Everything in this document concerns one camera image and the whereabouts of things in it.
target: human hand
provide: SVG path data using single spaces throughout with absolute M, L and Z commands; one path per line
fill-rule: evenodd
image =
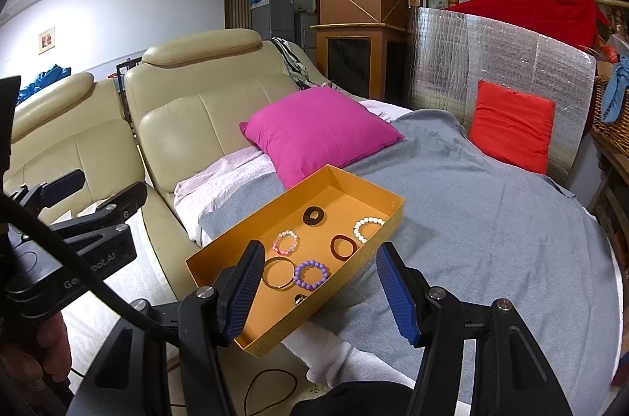
M 63 381 L 70 373 L 72 357 L 68 330 L 61 313 L 40 324 L 37 328 L 37 343 L 46 349 L 41 365 L 18 344 L 7 344 L 0 348 L 0 358 L 9 376 L 17 381 L 30 382 L 41 379 L 45 370 L 55 382 Z

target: picture frame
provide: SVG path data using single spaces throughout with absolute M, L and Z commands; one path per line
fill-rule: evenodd
M 55 28 L 50 28 L 38 37 L 39 53 L 43 54 L 55 46 Z
M 426 0 L 426 8 L 445 9 L 448 7 L 448 0 Z

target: striped cloth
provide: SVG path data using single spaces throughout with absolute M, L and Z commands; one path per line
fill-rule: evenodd
M 288 70 L 288 76 L 293 79 L 297 87 L 302 89 L 308 89 L 311 87 L 318 87 L 320 84 L 316 82 L 312 82 L 308 77 L 308 71 L 300 59 L 295 55 L 295 53 L 291 50 L 291 44 L 288 43 L 284 38 L 274 37 L 271 38 L 271 42 L 276 46 L 276 49 L 279 50 L 279 53 L 282 55 L 284 59 L 284 65 Z M 331 87 L 336 89 L 338 86 L 333 82 L 326 82 L 323 84 L 324 86 Z

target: bracelet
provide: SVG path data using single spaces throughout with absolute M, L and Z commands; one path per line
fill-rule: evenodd
M 323 208 L 321 208 L 320 206 L 309 206 L 308 208 L 306 208 L 306 211 L 304 212 L 304 222 L 308 226 L 314 226 L 316 224 L 319 224 L 321 221 L 323 221 L 324 216 L 325 216 L 325 212 L 323 211 Z
M 384 220 L 383 219 L 378 219 L 377 217 L 366 217 L 366 218 L 361 219 L 360 221 L 356 222 L 356 224 L 354 225 L 354 235 L 362 243 L 366 243 L 367 239 L 361 235 L 360 227 L 363 224 L 367 224 L 367 223 L 375 223 L 375 224 L 382 225 L 382 224 L 384 224 Z
M 350 256 L 341 256 L 339 255 L 339 253 L 337 253 L 337 250 L 334 248 L 334 242 L 338 239 L 343 239 L 343 240 L 347 240 L 347 242 L 351 243 L 351 254 Z M 341 261 L 346 261 L 348 259 L 351 258 L 351 255 L 353 255 L 357 249 L 358 246 L 356 245 L 356 243 L 350 239 L 349 237 L 345 237 L 344 235 L 337 235 L 336 237 L 334 237 L 332 239 L 332 241 L 329 243 L 329 249 L 332 251 L 332 254 L 334 255 L 334 258 L 336 258 L 337 260 L 341 260 Z
M 284 283 L 280 286 L 274 286 L 272 284 L 269 284 L 268 281 L 264 279 L 264 273 L 270 264 L 272 264 L 273 262 L 278 262 L 278 261 L 288 262 L 289 264 L 292 265 L 292 276 L 290 280 L 288 281 L 288 283 Z M 286 288 L 287 286 L 292 284 L 294 280 L 294 276 L 295 276 L 295 271 L 296 271 L 295 264 L 291 260 L 289 260 L 288 258 L 284 258 L 283 256 L 273 256 L 273 258 L 269 258 L 268 260 L 264 262 L 264 268 L 262 269 L 262 283 L 264 283 L 269 288 L 272 288 L 273 290 L 281 290 L 282 288 Z
M 317 269 L 321 271 L 323 277 L 314 284 L 309 284 L 309 283 L 306 283 L 306 281 L 301 281 L 301 271 L 302 269 L 306 269 L 308 267 L 316 267 Z M 320 264 L 319 262 L 315 262 L 314 260 L 306 260 L 305 262 L 297 265 L 297 268 L 295 269 L 295 275 L 292 279 L 297 286 L 301 288 L 305 288 L 306 290 L 312 291 L 322 286 L 323 282 L 327 280 L 328 278 L 329 278 L 328 267 L 326 267 L 323 264 Z
M 294 240 L 294 244 L 292 246 L 290 246 L 286 251 L 282 251 L 279 248 L 279 242 L 286 236 L 291 236 L 292 239 Z M 300 237 L 297 236 L 297 234 L 292 231 L 292 230 L 286 230 L 285 232 L 280 233 L 276 239 L 273 241 L 273 251 L 275 251 L 276 253 L 282 255 L 282 256 L 288 256 L 292 253 L 295 252 L 295 250 L 297 249 L 297 245 L 300 242 Z

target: purple beaded bracelet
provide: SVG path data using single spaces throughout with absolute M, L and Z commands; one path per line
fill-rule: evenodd
M 306 281 L 301 281 L 301 269 L 305 269 L 308 267 L 315 267 L 319 269 L 322 272 L 323 277 L 314 284 L 308 284 L 306 283 Z M 292 279 L 297 286 L 301 288 L 305 288 L 306 290 L 312 291 L 322 286 L 323 282 L 327 280 L 328 278 L 329 278 L 328 267 L 326 267 L 323 264 L 320 264 L 319 262 L 315 262 L 314 260 L 306 260 L 305 262 L 297 265 L 297 267 L 295 268 L 295 276 Z

